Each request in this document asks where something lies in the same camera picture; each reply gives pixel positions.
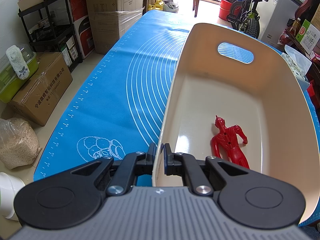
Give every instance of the bin handle hole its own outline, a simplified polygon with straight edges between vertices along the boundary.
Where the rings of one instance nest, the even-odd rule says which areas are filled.
[[[223,42],[218,46],[218,52],[220,55],[235,59],[245,64],[249,64],[253,61],[253,54],[251,51],[240,48],[236,45]]]

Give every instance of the blue silicone mat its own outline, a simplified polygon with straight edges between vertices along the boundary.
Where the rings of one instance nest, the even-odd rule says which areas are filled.
[[[131,152],[147,151],[151,142],[157,143],[174,68],[195,22],[152,10],[130,28],[99,62],[61,116],[34,180],[102,156],[122,159]],[[236,47],[225,51],[234,58],[242,53]],[[320,138],[316,111],[308,94],[304,95]],[[151,176],[141,176],[138,184],[150,186]],[[319,218],[320,207],[317,210],[315,217]]]

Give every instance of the toy head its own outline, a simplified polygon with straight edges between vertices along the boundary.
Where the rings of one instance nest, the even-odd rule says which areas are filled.
[[[214,124],[217,128],[221,129],[223,127],[226,127],[226,122],[221,117],[218,117],[216,115],[216,122]]]

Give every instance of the red action figure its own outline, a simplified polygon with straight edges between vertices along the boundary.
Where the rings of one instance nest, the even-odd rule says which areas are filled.
[[[227,128],[224,119],[218,116],[216,116],[215,126],[219,128],[219,133],[213,136],[211,140],[211,147],[214,155],[221,158],[219,152],[220,144],[227,152],[228,158],[232,163],[249,169],[247,159],[245,158],[238,144],[237,134],[243,139],[244,144],[248,143],[248,139],[244,135],[241,127],[239,125],[234,125]]]

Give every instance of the red logo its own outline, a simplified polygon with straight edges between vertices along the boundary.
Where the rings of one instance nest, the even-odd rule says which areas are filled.
[[[306,28],[302,26],[300,31],[299,31],[299,34],[303,35],[305,31],[306,31]]]

